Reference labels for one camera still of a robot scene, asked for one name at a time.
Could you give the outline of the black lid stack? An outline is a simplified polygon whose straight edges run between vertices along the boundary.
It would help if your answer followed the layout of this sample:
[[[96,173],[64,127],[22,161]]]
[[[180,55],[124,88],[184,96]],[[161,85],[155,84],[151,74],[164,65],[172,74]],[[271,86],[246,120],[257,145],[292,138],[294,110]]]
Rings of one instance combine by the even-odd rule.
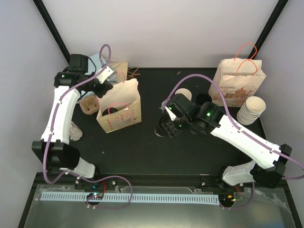
[[[208,94],[202,93],[196,96],[195,101],[197,105],[203,105],[205,102],[212,102],[212,98]]]

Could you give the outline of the cream paper bag pink sides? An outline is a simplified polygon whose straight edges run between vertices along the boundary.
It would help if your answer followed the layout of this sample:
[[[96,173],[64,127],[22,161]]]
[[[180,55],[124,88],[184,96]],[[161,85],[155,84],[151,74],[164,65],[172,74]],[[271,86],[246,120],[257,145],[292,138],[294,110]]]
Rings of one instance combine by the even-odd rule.
[[[141,97],[138,81],[133,78],[117,83],[102,98],[98,98],[99,111],[96,120],[105,133],[111,133],[142,121]],[[102,116],[109,107],[119,109],[118,112]]]

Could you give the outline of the black coffee cup lid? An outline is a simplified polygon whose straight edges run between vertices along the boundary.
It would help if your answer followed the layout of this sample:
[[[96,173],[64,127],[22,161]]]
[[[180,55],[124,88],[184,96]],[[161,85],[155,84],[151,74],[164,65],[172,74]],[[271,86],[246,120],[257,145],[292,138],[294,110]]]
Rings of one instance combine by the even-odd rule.
[[[110,115],[110,114],[116,113],[118,111],[119,111],[119,109],[117,109],[117,108],[109,107],[109,108],[106,108],[102,112],[102,116]]]

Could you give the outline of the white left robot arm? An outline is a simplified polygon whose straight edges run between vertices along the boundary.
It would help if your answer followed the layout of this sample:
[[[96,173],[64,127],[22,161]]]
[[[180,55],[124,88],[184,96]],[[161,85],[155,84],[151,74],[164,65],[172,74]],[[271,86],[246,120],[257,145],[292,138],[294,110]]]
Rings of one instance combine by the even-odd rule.
[[[54,102],[46,129],[41,139],[32,143],[33,152],[42,162],[46,183],[53,184],[70,173],[85,179],[85,184],[92,190],[101,186],[98,168],[81,158],[80,151],[69,144],[69,131],[81,92],[94,92],[103,97],[113,88],[108,78],[114,74],[108,60],[100,54],[91,57],[72,54],[69,65],[56,74]]]

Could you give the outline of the small stack paper cups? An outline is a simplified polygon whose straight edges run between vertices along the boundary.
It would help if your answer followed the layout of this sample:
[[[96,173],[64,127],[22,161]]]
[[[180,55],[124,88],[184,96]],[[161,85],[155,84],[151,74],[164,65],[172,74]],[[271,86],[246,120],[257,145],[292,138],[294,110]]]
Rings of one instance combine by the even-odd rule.
[[[178,89],[175,94],[183,94],[187,99],[189,99],[191,101],[192,99],[192,93],[190,90],[186,89],[186,88],[180,88]]]

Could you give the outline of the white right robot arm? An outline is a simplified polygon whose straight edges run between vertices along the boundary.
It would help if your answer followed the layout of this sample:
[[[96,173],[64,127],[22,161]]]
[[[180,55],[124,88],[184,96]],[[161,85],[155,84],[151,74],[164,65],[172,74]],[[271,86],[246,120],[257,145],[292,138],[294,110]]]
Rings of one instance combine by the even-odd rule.
[[[220,191],[228,191],[232,186],[256,182],[274,189],[283,179],[285,164],[292,148],[277,145],[259,137],[212,103],[210,99],[193,102],[183,94],[169,99],[154,132],[159,137],[177,137],[188,130],[194,135],[211,134],[218,137],[251,158],[250,162],[223,168],[216,179]]]

